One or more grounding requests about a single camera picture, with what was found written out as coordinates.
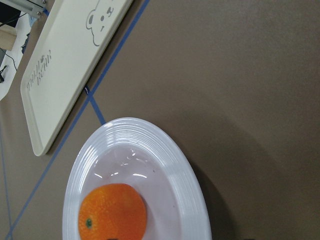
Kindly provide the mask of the white round plate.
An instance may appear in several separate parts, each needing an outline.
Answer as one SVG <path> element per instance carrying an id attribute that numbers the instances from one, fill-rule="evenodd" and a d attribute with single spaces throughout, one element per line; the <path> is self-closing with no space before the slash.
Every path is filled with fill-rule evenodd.
<path id="1" fill-rule="evenodd" d="M 79 239 L 78 212 L 85 196 L 115 183 L 132 186 L 143 198 L 146 240 L 212 238 L 201 187 L 183 152 L 156 125 L 124 117 L 99 127 L 80 149 L 65 191 L 63 239 Z"/>

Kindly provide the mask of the orange fruit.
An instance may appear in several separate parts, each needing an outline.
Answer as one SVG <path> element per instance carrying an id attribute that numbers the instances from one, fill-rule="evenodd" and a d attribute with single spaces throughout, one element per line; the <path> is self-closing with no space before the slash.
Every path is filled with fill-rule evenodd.
<path id="1" fill-rule="evenodd" d="M 147 209 L 130 185 L 113 183 L 92 190 L 78 212 L 82 240 L 141 240 L 147 228 Z"/>

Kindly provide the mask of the cream bear tray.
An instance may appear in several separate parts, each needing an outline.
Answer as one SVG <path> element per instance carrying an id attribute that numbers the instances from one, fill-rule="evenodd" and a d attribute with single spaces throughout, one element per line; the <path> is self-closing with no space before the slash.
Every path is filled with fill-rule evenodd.
<path id="1" fill-rule="evenodd" d="M 36 156 L 50 149 L 130 5 L 129 0 L 54 2 L 20 85 Z"/>

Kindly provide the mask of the aluminium frame post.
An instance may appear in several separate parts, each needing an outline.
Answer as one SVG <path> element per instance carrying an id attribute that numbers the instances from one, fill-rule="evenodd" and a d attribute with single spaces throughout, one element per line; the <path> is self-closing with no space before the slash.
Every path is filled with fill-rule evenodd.
<path id="1" fill-rule="evenodd" d="M 16 0 L 15 3 L 19 6 L 19 8 L 28 13 L 30 16 L 36 17 L 40 16 L 44 11 L 47 0 Z"/>

